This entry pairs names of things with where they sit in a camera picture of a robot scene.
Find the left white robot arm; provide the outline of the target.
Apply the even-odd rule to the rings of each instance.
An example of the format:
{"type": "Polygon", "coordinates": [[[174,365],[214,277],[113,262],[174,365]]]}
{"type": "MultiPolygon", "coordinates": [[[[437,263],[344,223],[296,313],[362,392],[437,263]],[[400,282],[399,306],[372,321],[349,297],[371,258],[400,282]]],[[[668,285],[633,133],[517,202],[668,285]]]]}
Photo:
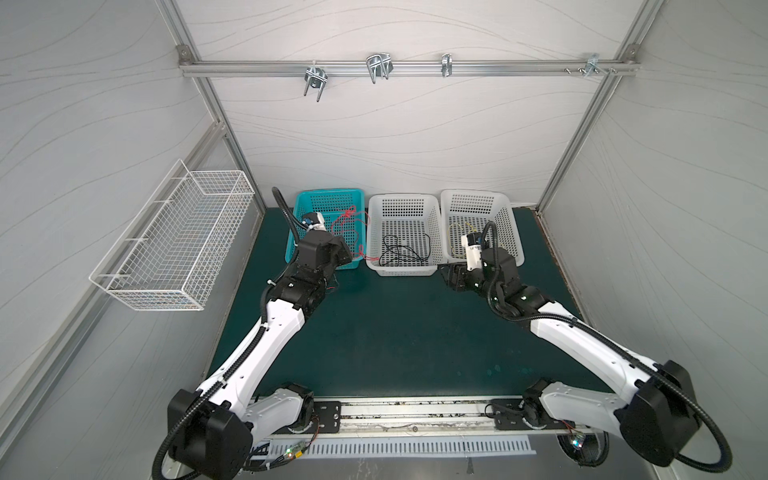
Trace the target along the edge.
{"type": "Polygon", "coordinates": [[[168,430],[152,462],[162,479],[172,459],[186,478],[233,479],[251,470],[253,447],[276,431],[304,429],[312,421],[311,390],[289,383],[255,399],[254,393],[280,352],[326,297],[336,270],[352,260],[345,239],[331,233],[324,216],[297,218],[278,188],[272,190],[294,240],[285,269],[267,282],[259,317],[232,354],[196,390],[179,390],[167,407],[168,430]]]}

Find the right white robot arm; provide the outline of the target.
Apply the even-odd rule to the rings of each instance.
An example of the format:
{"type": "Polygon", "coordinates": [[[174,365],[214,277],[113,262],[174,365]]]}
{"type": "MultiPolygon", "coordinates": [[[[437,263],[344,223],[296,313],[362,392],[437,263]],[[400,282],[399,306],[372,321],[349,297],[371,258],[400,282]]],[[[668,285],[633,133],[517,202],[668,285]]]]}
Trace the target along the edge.
{"type": "Polygon", "coordinates": [[[631,351],[524,284],[514,257],[501,247],[495,222],[463,234],[460,244],[464,262],[443,267],[450,288],[477,293],[493,314],[556,346],[608,388],[599,392],[542,378],[517,405],[493,406],[493,417],[517,416],[537,430],[561,423],[569,431],[563,448],[576,460],[583,458],[583,430],[589,428],[623,439],[655,466],[678,461],[714,474],[731,468],[728,440],[698,403],[683,366],[672,360],[661,364],[631,351]]]}

